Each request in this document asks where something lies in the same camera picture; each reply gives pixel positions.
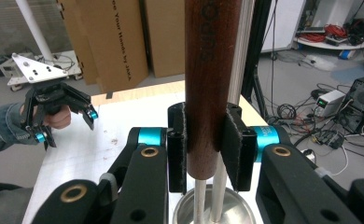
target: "human hand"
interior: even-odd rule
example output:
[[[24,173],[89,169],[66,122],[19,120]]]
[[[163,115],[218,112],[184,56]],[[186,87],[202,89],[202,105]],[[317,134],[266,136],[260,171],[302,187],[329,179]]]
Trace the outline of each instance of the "human hand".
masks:
[[[60,111],[54,115],[46,115],[43,125],[55,129],[63,129],[71,123],[71,110],[68,105],[62,105]]]

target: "robotic arm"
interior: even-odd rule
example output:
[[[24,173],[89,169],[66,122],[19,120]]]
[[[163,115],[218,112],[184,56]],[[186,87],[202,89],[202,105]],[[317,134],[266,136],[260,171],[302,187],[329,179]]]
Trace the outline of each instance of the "robotic arm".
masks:
[[[82,113],[83,119],[93,130],[98,114],[91,104],[91,97],[62,82],[68,76],[66,71],[16,53],[13,53],[12,58],[33,86],[25,95],[21,127],[36,142],[45,143],[45,147],[56,147],[51,129],[43,125],[43,120],[46,114],[59,112],[61,105],[68,105],[74,113]]]

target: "white rod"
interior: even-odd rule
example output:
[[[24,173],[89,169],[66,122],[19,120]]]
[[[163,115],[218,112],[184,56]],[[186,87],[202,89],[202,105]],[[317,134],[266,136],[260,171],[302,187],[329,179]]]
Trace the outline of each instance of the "white rod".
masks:
[[[206,180],[196,179],[194,184],[194,224],[204,223]]]
[[[248,41],[251,31],[254,5],[255,0],[243,0],[241,5],[228,97],[228,102],[236,105],[239,104],[241,88],[243,85],[245,61],[248,51]],[[228,176],[226,173],[226,167],[223,163],[223,160],[221,159],[221,156],[219,156],[217,161],[217,171],[214,175],[210,212],[210,220],[214,223],[218,223],[221,220],[227,178]]]
[[[40,31],[39,26],[36,23],[33,11],[31,10],[28,2],[26,0],[16,0],[17,5],[34,36],[36,44],[39,46],[40,52],[42,53],[44,59],[48,62],[53,61],[48,44],[46,43],[45,37]]]
[[[209,218],[212,222],[218,223],[222,218],[223,199],[225,198],[226,180],[228,175],[226,167],[223,164],[222,157],[217,157],[217,171],[214,175],[214,184],[212,188],[211,212]]]

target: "brass screw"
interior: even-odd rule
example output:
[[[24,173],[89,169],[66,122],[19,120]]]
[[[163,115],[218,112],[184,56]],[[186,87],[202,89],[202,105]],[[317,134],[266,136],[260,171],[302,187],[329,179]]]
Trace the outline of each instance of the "brass screw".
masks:
[[[79,190],[79,194],[74,195],[74,196],[69,196],[68,193],[75,189]],[[86,186],[84,186],[82,184],[76,184],[76,185],[71,186],[68,189],[64,190],[60,198],[63,203],[73,203],[73,202],[76,202],[77,200],[83,198],[83,196],[86,193],[87,193]]]
[[[273,148],[273,153],[278,156],[288,157],[290,156],[290,151],[284,147],[275,147]]]
[[[147,147],[141,151],[143,157],[154,157],[159,154],[159,151],[154,147]]]

